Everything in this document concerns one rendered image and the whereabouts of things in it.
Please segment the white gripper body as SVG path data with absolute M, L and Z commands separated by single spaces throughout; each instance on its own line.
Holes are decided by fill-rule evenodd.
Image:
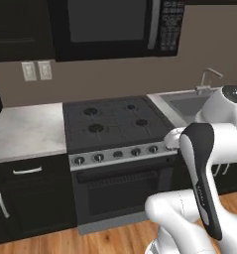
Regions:
M 164 138 L 165 147 L 170 151 L 177 151 L 179 149 L 179 137 L 184 131 L 184 127 L 178 127 L 171 130 Z

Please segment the steel sink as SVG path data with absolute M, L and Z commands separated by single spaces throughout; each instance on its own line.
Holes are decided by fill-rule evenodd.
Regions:
M 202 108 L 206 100 L 215 92 L 215 89 L 163 94 L 162 99 L 187 123 L 194 121 L 196 113 Z

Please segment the black gas hob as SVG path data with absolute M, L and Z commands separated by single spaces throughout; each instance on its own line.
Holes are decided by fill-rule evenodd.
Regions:
M 62 111 L 70 155 L 163 141 L 175 128 L 146 95 L 67 102 Z

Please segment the steel tap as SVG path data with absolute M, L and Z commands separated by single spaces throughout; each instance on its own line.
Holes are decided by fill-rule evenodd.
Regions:
M 208 91 L 211 89 L 211 81 L 206 81 L 206 76 L 212 73 L 214 75 L 216 75 L 218 78 L 222 78 L 223 74 L 211 67 L 207 67 L 203 73 L 202 73 L 202 78 L 201 78 L 201 82 L 200 85 L 198 85 L 194 90 L 196 92 L 197 95 L 200 95 L 202 92 L 204 91 Z

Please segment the black oven with steel panel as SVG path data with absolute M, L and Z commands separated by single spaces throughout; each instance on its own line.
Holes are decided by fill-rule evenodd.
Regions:
M 165 147 L 174 125 L 147 96 L 62 106 L 78 231 L 144 218 L 148 196 L 171 188 L 177 153 Z

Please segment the black oven door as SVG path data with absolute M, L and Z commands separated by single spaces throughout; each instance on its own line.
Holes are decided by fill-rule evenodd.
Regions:
M 175 161 L 175 156 L 164 156 L 114 165 L 171 164 L 175 166 Z M 76 178 L 77 172 L 82 170 L 72 172 L 77 224 L 85 225 L 142 211 L 149 195 L 171 189 L 173 170 L 165 169 L 156 175 L 110 178 L 84 184 L 80 184 Z

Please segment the black drawer front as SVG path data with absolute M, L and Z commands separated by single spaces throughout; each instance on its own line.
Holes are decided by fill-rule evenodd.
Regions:
M 43 170 L 38 173 L 19 176 L 15 176 L 12 173 L 14 170 L 24 171 L 38 167 L 43 168 Z M 66 154 L 6 162 L 0 164 L 0 175 L 6 187 L 43 183 L 57 178 L 68 177 L 69 163 Z

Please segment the black wall cupboard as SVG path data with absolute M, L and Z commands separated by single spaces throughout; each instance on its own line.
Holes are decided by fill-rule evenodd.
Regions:
M 186 5 L 237 5 L 237 0 L 185 0 Z
M 47 0 L 0 0 L 0 62 L 53 57 Z

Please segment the white wall socket plate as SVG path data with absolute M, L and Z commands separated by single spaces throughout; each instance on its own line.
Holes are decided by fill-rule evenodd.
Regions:
M 22 71 L 25 81 L 36 81 L 36 69 L 33 62 L 22 62 Z
M 50 61 L 39 61 L 38 66 L 41 80 L 51 80 L 53 78 Z

